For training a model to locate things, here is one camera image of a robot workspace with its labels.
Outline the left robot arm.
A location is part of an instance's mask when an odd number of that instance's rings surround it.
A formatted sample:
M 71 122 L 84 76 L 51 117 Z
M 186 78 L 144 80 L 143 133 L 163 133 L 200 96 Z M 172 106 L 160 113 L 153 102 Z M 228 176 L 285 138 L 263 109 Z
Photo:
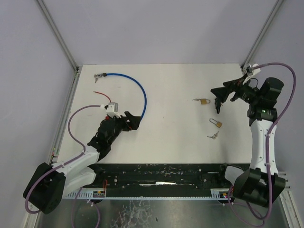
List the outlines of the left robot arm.
M 92 184 L 96 173 L 90 166 L 110 152 L 121 132 L 137 130 L 141 120 L 142 117 L 134 116 L 128 111 L 120 117 L 107 115 L 82 152 L 68 161 L 52 165 L 45 162 L 40 164 L 23 192 L 26 211 L 34 213 L 29 209 L 29 204 L 32 204 L 37 212 L 48 214 L 59 205 L 64 196 Z

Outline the red cable padlock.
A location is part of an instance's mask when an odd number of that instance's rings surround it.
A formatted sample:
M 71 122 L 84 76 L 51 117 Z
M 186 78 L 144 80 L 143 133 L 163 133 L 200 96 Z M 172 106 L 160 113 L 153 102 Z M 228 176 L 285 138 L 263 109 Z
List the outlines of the red cable padlock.
M 101 93 L 101 92 L 98 92 L 98 91 L 94 91 L 94 93 L 105 96 L 105 97 L 108 99 L 108 101 L 111 102 L 111 98 L 110 98 L 108 95 L 106 95 L 106 94 L 104 94 L 104 93 Z M 106 115 L 106 116 L 105 116 L 105 119 L 106 119 L 106 120 L 109 120 L 109 119 L 110 119 L 110 116 L 109 116 L 109 115 Z

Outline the black padlock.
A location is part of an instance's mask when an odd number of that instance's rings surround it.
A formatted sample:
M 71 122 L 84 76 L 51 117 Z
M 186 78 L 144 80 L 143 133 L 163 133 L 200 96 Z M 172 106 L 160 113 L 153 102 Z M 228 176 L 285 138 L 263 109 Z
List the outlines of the black padlock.
M 219 97 L 215 98 L 214 105 L 215 105 L 216 113 L 219 114 L 220 113 L 220 109 L 221 109 L 221 100 L 220 100 Z

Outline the silver keys of long padlock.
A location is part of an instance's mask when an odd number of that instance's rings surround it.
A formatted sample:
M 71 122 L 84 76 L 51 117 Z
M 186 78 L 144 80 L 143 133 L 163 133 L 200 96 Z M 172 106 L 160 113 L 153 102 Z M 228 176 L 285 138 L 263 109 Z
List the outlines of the silver keys of long padlock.
M 218 133 L 212 135 L 212 136 L 208 136 L 208 138 L 211 138 L 213 140 L 215 140 L 218 137 Z

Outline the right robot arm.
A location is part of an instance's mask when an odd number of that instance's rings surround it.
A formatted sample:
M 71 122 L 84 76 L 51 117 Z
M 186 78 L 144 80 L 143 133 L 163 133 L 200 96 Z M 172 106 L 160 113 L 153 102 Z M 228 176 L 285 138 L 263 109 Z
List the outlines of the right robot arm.
M 237 199 L 267 208 L 285 188 L 285 180 L 278 176 L 274 153 L 275 121 L 278 119 L 275 104 L 284 83 L 277 78 L 267 78 L 260 88 L 251 87 L 245 77 L 224 82 L 222 87 L 211 89 L 215 95 L 215 109 L 231 93 L 232 101 L 241 99 L 249 104 L 247 116 L 252 134 L 252 155 L 247 170 L 230 165 L 221 166 L 223 178 L 233 185 Z

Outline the long shackle brass padlock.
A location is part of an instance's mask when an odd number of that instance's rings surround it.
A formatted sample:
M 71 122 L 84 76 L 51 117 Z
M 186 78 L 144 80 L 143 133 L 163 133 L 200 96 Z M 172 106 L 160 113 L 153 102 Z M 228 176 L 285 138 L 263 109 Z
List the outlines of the long shackle brass padlock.
M 210 121 L 212 124 L 214 124 L 217 128 L 221 128 L 222 125 L 223 125 L 222 122 L 217 121 L 217 120 L 215 120 L 215 119 L 213 119 L 213 118 L 210 118 L 209 121 Z

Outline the small brass padlock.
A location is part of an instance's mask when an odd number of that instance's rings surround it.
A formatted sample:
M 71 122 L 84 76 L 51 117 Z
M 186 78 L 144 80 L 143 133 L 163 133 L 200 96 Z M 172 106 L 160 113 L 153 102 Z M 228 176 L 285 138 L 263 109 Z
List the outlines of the small brass padlock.
M 202 98 L 202 99 L 200 99 L 200 103 L 201 103 L 202 105 L 207 105 L 207 104 L 210 104 L 211 101 L 210 101 L 209 99 Z

